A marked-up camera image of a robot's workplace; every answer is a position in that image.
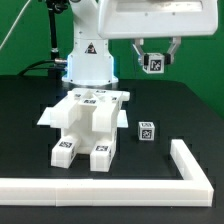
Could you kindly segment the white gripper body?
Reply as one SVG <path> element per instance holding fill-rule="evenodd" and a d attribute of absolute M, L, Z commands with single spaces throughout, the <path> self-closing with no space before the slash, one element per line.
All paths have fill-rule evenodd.
<path fill-rule="evenodd" d="M 100 0 L 98 33 L 108 39 L 213 35 L 217 0 Z"/>

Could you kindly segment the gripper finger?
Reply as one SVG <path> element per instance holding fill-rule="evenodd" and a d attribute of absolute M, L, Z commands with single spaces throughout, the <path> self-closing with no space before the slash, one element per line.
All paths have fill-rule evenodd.
<path fill-rule="evenodd" d="M 170 47 L 169 47 L 168 51 L 164 54 L 166 65 L 170 65 L 174 62 L 175 53 L 177 52 L 180 45 L 181 45 L 180 37 L 172 37 L 171 38 Z"/>
<path fill-rule="evenodd" d="M 149 55 L 145 53 L 142 49 L 144 45 L 144 40 L 142 38 L 135 39 L 133 41 L 133 48 L 135 49 L 136 53 L 138 54 L 138 61 L 141 66 L 148 65 Z"/>

